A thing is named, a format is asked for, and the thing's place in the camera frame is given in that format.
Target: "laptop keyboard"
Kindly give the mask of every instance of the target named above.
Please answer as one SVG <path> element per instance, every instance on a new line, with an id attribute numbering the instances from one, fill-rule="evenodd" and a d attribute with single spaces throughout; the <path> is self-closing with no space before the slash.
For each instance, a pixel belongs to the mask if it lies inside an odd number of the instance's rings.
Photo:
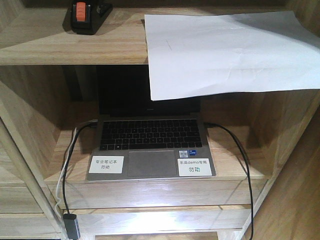
<path id="1" fill-rule="evenodd" d="M 100 150 L 202 147 L 196 119 L 104 121 Z"/>

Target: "stapler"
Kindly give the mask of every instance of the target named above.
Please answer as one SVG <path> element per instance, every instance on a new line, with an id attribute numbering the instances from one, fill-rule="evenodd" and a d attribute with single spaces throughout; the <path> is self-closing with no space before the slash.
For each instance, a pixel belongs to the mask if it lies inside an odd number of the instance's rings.
<path id="1" fill-rule="evenodd" d="M 94 35 L 112 11 L 105 0 L 73 0 L 71 29 L 77 34 Z"/>

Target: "laptop screen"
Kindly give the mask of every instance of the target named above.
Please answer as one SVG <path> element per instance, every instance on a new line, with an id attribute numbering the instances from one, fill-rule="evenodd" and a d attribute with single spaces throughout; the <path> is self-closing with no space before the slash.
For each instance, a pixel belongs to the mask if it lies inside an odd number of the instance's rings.
<path id="1" fill-rule="evenodd" d="M 152 101 L 148 65 L 98 65 L 96 73 L 100 114 L 138 117 L 200 112 L 199 97 Z"/>

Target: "sticker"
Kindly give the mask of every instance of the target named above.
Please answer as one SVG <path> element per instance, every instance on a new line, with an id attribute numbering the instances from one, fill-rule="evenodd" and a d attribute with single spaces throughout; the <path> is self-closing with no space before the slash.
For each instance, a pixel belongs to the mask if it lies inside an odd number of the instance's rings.
<path id="1" fill-rule="evenodd" d="M 208 158 L 178 159 L 179 176 L 212 176 Z"/>
<path id="2" fill-rule="evenodd" d="M 187 158 L 188 157 L 188 151 L 187 150 L 179 151 L 179 156 L 180 156 L 180 158 Z"/>
<path id="3" fill-rule="evenodd" d="M 123 166 L 124 156 L 93 156 L 89 173 L 121 174 Z"/>
<path id="4" fill-rule="evenodd" d="M 197 150 L 189 150 L 189 155 L 190 155 L 190 156 L 195 156 L 195 155 L 197 155 Z"/>

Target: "paper sheet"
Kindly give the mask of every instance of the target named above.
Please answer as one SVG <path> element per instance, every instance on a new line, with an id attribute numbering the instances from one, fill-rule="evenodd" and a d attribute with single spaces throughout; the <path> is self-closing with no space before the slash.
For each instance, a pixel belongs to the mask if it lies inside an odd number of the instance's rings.
<path id="1" fill-rule="evenodd" d="M 291 11 L 144 18 L 154 101 L 320 89 L 320 38 Z"/>

